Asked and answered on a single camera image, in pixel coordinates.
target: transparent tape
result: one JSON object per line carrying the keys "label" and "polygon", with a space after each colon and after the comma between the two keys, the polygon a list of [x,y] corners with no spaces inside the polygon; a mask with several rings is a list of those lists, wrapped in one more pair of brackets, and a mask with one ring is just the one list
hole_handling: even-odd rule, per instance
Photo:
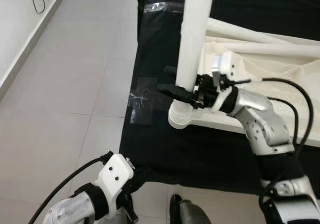
{"label": "transparent tape", "polygon": [[143,13],[146,14],[158,11],[165,11],[182,14],[184,12],[183,7],[184,4],[181,3],[159,2],[145,5],[145,10],[143,11]]}

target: white fabric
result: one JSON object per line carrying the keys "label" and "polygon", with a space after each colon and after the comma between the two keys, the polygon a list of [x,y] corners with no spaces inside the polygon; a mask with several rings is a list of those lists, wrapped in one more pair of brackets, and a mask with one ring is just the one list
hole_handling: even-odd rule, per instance
{"label": "white fabric", "polygon": [[[315,107],[315,121],[310,137],[320,143],[320,42],[259,33],[212,19],[208,20],[208,23],[211,24],[208,24],[203,55],[214,56],[232,51],[232,64],[244,66],[246,78],[289,79],[309,93]],[[276,82],[246,84],[239,87],[285,99],[294,104],[300,118],[299,137],[303,135],[308,121],[308,106],[296,89]],[[274,107],[293,129],[294,115],[290,108],[278,102],[274,102]]]}

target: gray pants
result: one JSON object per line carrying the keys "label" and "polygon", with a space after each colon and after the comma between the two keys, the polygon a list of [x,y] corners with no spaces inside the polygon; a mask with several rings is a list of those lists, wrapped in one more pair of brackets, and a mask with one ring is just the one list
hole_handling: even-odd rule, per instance
{"label": "gray pants", "polygon": [[[182,224],[211,224],[205,212],[190,201],[180,203],[180,217]],[[97,224],[128,224],[126,212],[121,208],[111,219],[103,217],[97,221]]]}

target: white pvc pipe frame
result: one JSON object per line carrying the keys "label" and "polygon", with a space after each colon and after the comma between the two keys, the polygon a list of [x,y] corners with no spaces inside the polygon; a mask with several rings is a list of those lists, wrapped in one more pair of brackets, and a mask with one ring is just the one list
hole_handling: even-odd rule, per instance
{"label": "white pvc pipe frame", "polygon": [[[185,0],[184,2],[179,61],[175,83],[177,86],[183,87],[190,92],[193,92],[195,87],[212,1]],[[169,123],[175,128],[187,124],[192,116],[192,112],[193,108],[190,104],[174,100],[169,109]]]}

